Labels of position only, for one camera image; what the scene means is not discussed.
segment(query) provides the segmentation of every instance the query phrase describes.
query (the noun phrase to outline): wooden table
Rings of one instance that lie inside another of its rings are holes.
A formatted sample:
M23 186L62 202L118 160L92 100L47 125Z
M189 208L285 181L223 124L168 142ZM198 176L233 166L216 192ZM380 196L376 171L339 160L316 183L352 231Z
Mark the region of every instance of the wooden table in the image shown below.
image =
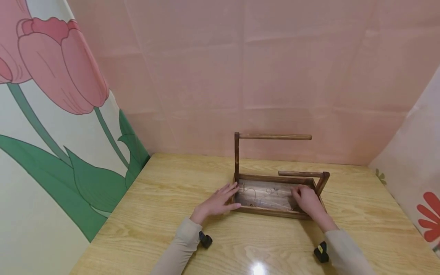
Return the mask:
M232 179L232 158L155 154L71 274L149 274L184 217ZM246 160L243 173L329 171L328 213L359 244L378 274L439 274L440 260L367 167ZM213 238L184 274L336 274L313 249L323 234L313 221L230 213L209 219Z

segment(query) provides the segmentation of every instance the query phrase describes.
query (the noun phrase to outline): pink backdrop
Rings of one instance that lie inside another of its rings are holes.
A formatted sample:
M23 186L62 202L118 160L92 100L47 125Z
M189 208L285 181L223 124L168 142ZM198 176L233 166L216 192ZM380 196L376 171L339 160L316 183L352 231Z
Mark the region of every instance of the pink backdrop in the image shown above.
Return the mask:
M368 164L440 63L438 0L69 0L151 152Z

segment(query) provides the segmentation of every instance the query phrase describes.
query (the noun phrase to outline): red flower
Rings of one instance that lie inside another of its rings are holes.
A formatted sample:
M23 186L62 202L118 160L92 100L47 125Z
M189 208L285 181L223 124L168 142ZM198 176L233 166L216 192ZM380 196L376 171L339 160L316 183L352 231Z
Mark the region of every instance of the red flower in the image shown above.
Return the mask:
M6 0L0 7L0 84L22 83L30 79L18 52L15 26L30 14L25 0Z
M75 20L23 19L17 34L27 70L56 105L88 114L104 104L107 84Z
M427 242L433 242L440 237L440 200L432 192L426 192L423 198L435 213L424 205L417 205L417 210L431 220L418 220L418 224L423 228L429 229L423 234L423 237L425 237Z

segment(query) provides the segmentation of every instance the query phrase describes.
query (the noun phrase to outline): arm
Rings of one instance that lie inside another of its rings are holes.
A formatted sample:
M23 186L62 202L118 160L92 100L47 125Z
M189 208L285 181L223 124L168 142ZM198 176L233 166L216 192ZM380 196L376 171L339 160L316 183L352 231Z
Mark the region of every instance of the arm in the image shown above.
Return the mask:
M220 215L241 207L239 203L224 205L233 194L237 193L238 189L237 183L226 184L198 205L191 217L183 220L173 241L156 263L150 275L182 274L188 260L197 250L200 241L198 233L202 230L203 221L210 215Z
M344 230L340 230L332 217L325 212L312 189L298 185L292 189L292 195L299 207L309 214L323 231L329 258L340 275L376 274L357 244Z

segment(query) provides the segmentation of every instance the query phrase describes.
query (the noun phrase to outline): wooden tray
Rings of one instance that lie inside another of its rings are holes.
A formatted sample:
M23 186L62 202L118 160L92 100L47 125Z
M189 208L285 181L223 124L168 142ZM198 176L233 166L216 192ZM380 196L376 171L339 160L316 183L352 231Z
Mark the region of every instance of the wooden tray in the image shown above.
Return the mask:
M308 185L315 190L321 204L321 192L330 177L328 172L293 172L279 171L279 176L261 176L240 174L239 172L239 139L291 139L311 140L311 135L271 135L271 134L240 134L235 133L235 173L234 182L240 186L232 196L231 202L241 203L238 212L288 217L294 219L310 219L302 211L290 189L298 184ZM319 178L318 184L313 178Z

